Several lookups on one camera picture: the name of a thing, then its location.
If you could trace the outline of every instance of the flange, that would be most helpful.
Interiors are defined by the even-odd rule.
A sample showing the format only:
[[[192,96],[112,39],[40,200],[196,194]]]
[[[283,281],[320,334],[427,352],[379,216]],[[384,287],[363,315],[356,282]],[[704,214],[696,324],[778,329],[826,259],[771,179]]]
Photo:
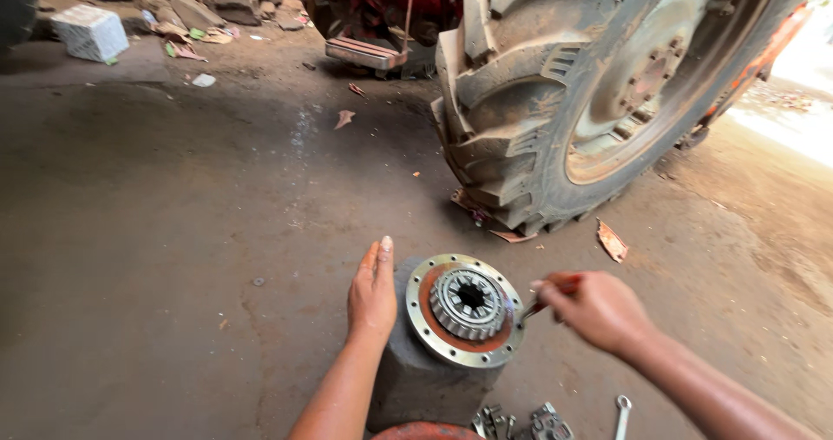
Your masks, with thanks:
[[[405,301],[422,344],[454,365],[500,367],[523,341],[521,298],[494,267],[471,256],[426,259],[411,273]]]

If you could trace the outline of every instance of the tractor tire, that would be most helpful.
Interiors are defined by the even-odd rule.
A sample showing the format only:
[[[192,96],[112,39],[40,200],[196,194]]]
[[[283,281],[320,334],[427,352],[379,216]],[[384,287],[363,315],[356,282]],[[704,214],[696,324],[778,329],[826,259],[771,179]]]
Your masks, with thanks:
[[[0,55],[29,39],[36,11],[37,0],[0,0]]]
[[[446,161],[526,236],[585,217],[696,126],[799,2],[464,0],[436,49]]]

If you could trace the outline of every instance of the dirt floor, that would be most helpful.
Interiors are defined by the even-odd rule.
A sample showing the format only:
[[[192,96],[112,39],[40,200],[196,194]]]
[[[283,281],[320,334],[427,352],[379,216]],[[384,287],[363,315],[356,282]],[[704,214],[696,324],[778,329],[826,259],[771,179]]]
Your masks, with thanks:
[[[0,89],[0,436],[283,438],[385,234],[400,259],[477,256],[523,296],[550,270],[608,270],[664,331],[833,434],[833,171],[761,130],[817,145],[808,126],[830,125],[829,95],[784,106],[771,99],[809,89],[775,77],[700,147],[668,152],[597,213],[630,246],[616,264],[592,220],[508,245],[449,201],[434,81],[349,73],[315,29],[242,30],[200,45],[209,63],[168,58],[170,83]],[[190,85],[201,72],[217,83]],[[356,115],[334,131],[341,110]],[[610,438],[619,394],[629,437],[699,437],[547,318],[488,400],[519,419],[550,401],[578,437]]]

